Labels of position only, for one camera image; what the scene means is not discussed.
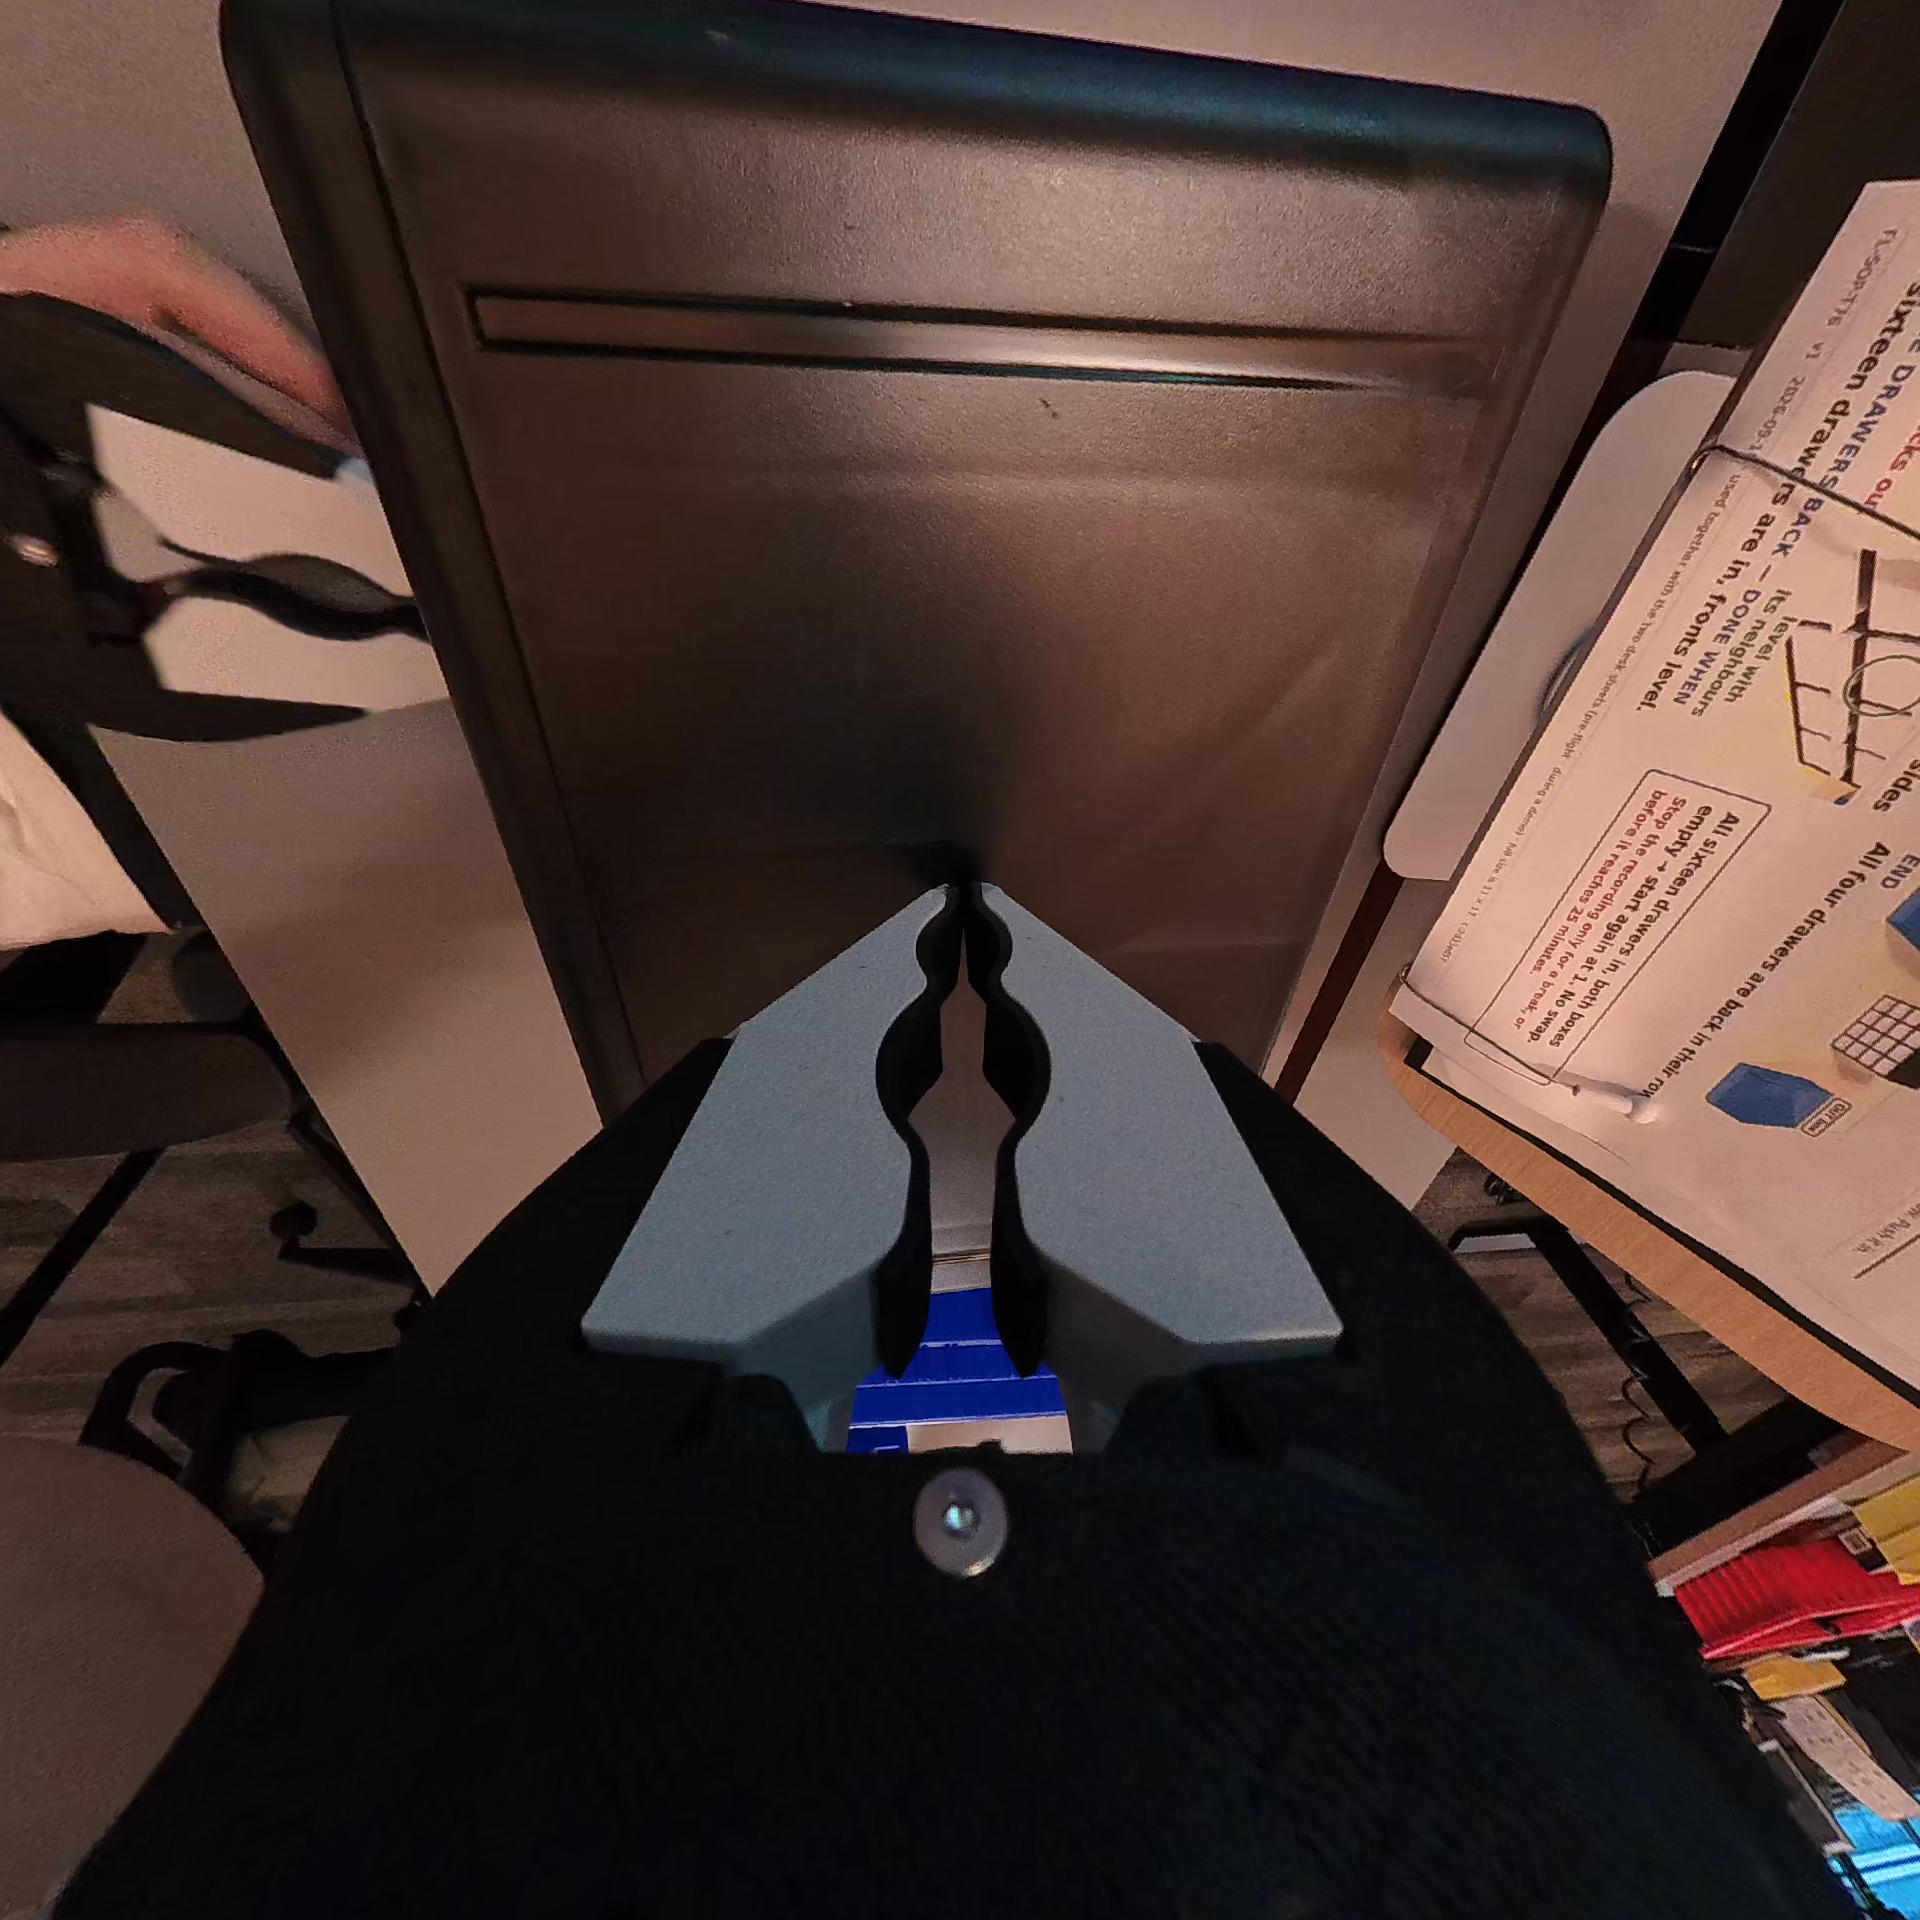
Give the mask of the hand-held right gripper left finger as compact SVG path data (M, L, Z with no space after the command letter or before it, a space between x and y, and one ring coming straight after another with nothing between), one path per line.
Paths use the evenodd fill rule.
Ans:
M589 1350L778 1381L838 1448L854 1389L921 1343L929 1152L962 898L942 884L728 1042L582 1315Z

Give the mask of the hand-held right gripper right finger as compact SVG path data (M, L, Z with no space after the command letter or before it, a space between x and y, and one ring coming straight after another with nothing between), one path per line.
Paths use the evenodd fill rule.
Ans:
M1326 1357L1342 1324L1200 1042L998 886L968 901L982 1070L1009 1110L993 1299L1051 1371L1072 1452L1132 1396L1218 1364Z

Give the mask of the black metal drawer cabinet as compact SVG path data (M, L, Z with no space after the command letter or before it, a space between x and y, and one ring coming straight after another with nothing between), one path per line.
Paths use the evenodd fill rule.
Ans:
M225 4L603 1114L993 880L1261 1064L1612 182L826 4Z

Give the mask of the black desk leg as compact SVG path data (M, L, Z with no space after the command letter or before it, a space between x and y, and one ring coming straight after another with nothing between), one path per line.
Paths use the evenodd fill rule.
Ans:
M1448 1250L1456 1260L1529 1250L1616 1356L1622 1373L1618 1443L1638 1462L1630 1501L1638 1501L1662 1471L1641 1443L1644 1427L1670 1429L1692 1456L1713 1453L1730 1439L1718 1413L1644 1324L1638 1296L1621 1292L1570 1227L1528 1206L1510 1215L1478 1215L1456 1224L1448 1234Z

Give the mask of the person's left hand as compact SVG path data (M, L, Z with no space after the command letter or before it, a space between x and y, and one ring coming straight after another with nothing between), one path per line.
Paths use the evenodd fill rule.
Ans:
M52 298L146 331L204 368L227 368L242 396L325 447L357 455L322 350L249 279L181 229L120 215L2 236L8 298Z

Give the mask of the blue plastic drawer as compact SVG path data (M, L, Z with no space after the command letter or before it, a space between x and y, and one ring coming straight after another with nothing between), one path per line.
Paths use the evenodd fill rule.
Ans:
M990 1286L938 1288L902 1373L877 1370L854 1389L845 1452L902 1456L979 1446L1070 1453L1065 1392L1044 1364L1018 1371Z

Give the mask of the black office chair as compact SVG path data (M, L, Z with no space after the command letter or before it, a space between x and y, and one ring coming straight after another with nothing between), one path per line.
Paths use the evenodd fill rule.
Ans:
M276 1260L396 1286L394 1324L408 1331L428 1288L211 933L185 935L174 950L179 1020L105 1016L144 941L100 933L5 954L2 1162L113 1164L8 1296L5 1360L169 1152L268 1122L302 1144L374 1237L371 1245L321 1245L318 1211L292 1203L270 1218ZM245 1443L342 1420L381 1360L385 1350L312 1356L270 1331L242 1332L225 1349L157 1342L110 1370L81 1443L157 1471L249 1550L273 1547L286 1522L268 1520L259 1498L233 1492Z

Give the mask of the wooden board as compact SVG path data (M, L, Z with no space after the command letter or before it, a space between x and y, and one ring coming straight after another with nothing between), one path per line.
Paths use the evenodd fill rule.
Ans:
M1609 1256L1782 1392L1873 1443L1917 1452L1912 1384L1843 1349L1835 1334L1788 1309L1744 1270L1718 1262L1544 1143L1433 1082L1424 1070L1424 1042L1389 1010L1378 1020L1378 1047L1406 1104L1539 1211Z

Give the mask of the printed instruction sheet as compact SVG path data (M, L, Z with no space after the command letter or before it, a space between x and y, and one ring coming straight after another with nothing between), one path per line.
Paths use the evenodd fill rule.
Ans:
M1700 442L1917 520L1917 182ZM1392 1014L1426 1070L1917 1381L1915 541L1683 471Z

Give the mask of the white rounded panel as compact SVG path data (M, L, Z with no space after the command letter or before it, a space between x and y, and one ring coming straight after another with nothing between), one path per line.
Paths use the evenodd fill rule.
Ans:
M1458 872L1747 362L1674 348L1580 456L1384 834L1395 876Z

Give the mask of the grey round seat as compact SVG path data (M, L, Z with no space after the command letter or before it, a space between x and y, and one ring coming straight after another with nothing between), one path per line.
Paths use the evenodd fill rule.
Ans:
M2 1916L58 1893L181 1736L260 1572L157 1471L2 1443Z

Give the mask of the black elastic band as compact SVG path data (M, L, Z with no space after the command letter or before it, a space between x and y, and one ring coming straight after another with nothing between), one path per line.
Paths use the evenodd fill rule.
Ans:
M1830 501L1830 502L1844 507L1850 515L1853 515L1864 520L1873 520L1875 526L1878 526L1884 530L1890 530L1898 538L1907 538L1907 539L1913 539L1913 541L1917 539L1917 526L1909 524L1907 519L1898 519L1898 517L1884 511L1884 507L1868 506L1866 501L1840 491L1835 484L1809 478L1796 468L1777 463L1768 456L1761 456L1757 453L1737 447L1728 442L1708 442L1700 447L1697 447L1697 453L1688 462L1688 472L1693 475L1713 462L1730 462L1740 468L1762 472L1768 479L1777 483L1778 486L1790 488L1790 493L1804 493L1804 495L1816 495L1816 499Z

